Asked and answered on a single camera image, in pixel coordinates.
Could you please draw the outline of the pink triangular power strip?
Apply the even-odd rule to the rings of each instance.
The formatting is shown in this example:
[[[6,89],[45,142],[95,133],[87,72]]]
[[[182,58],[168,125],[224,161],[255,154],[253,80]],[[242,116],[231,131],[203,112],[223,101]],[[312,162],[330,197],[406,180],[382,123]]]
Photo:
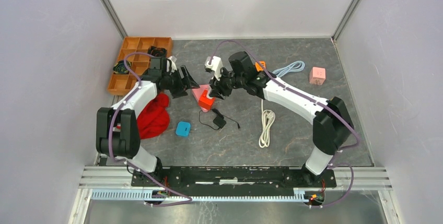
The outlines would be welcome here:
[[[209,96],[210,90],[210,85],[200,85],[199,88],[192,89],[192,94],[197,101],[197,105],[203,112],[208,112],[215,101],[214,98]]]

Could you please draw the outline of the red cube socket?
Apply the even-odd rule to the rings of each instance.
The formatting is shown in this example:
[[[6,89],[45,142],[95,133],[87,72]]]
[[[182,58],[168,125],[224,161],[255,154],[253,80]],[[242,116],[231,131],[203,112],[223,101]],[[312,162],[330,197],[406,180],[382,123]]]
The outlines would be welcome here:
[[[197,101],[199,107],[202,109],[203,112],[208,112],[209,110],[211,110],[214,102],[215,102],[215,98],[209,96],[208,89],[205,89],[201,93],[201,95]]]

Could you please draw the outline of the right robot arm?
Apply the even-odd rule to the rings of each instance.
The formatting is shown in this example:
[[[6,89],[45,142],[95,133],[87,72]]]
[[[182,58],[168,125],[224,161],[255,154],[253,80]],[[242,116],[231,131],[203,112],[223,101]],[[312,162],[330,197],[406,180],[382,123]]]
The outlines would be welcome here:
[[[338,97],[320,98],[284,82],[266,70],[257,70],[247,52],[229,57],[231,70],[227,70],[220,57],[210,56],[205,70],[213,73],[209,81],[210,96],[224,99],[234,89],[244,89],[262,100],[279,104],[300,115],[313,126],[314,149],[304,164],[302,181],[316,186],[339,148],[354,132],[354,125],[344,101]]]

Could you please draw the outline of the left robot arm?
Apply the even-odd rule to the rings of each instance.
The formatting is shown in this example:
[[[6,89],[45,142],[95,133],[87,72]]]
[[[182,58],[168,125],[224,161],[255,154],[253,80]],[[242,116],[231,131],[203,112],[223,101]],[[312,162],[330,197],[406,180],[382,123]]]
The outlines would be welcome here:
[[[141,147],[137,117],[157,95],[168,90],[174,98],[186,96],[187,90],[199,88],[185,65],[177,66],[172,58],[152,57],[149,67],[136,75],[130,92],[111,107],[97,112],[96,150],[116,161],[144,170],[144,179],[151,186],[164,180],[164,172],[157,168],[159,158]]]

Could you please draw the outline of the blue plug adapter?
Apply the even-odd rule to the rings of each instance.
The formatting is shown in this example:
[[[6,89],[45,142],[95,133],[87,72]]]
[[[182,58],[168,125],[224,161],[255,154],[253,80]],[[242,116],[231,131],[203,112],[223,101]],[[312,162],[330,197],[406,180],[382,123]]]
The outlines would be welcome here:
[[[191,123],[185,122],[185,121],[180,121],[177,124],[177,128],[176,128],[176,135],[177,136],[187,137],[187,136],[189,136],[190,131],[191,131]]]

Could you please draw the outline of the orange power strip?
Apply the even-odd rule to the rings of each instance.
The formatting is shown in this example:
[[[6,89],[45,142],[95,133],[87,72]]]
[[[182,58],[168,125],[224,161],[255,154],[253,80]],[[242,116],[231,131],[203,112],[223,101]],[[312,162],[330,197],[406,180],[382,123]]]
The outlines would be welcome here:
[[[257,71],[261,72],[266,69],[266,63],[265,61],[258,61],[255,63],[255,68]]]

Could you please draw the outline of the black coiled item top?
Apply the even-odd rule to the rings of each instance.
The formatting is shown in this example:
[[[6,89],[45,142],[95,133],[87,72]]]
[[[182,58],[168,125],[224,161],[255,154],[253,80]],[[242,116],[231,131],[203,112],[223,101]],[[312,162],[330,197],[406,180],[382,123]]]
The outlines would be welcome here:
[[[154,57],[167,57],[167,49],[157,47],[157,46],[150,46],[147,53],[149,55],[152,55]]]

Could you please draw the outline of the red cloth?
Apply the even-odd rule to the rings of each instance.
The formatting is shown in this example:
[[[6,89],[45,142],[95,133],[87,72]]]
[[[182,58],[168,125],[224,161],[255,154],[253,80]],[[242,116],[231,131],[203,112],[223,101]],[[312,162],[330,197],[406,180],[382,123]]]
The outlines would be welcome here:
[[[170,116],[167,107],[169,102],[169,97],[160,93],[143,108],[137,117],[137,127],[141,139],[159,136],[168,128]]]

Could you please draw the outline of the black green coiled item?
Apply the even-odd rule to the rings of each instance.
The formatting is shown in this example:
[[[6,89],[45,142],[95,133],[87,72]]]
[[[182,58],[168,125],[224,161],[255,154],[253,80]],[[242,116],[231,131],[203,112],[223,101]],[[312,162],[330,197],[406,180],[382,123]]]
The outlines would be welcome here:
[[[127,75],[130,73],[130,71],[128,70],[131,69],[132,67],[132,62],[130,61],[125,61],[125,60],[120,60],[118,61],[114,67],[113,67],[113,73],[117,74],[117,75]]]

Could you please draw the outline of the pink cube socket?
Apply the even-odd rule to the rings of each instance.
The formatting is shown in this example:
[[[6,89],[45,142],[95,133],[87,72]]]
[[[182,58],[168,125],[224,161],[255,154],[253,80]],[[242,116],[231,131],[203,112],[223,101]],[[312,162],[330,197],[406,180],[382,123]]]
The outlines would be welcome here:
[[[322,85],[326,80],[326,70],[322,67],[313,67],[309,74],[309,83],[313,85]]]

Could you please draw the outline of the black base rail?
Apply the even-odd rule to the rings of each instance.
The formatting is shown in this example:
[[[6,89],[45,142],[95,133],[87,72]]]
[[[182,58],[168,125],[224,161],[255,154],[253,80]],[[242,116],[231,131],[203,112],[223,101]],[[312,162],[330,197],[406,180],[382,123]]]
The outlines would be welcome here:
[[[311,175],[305,168],[283,167],[162,167],[152,174],[162,185],[197,196],[292,196],[295,188],[317,190],[337,186],[333,170]]]

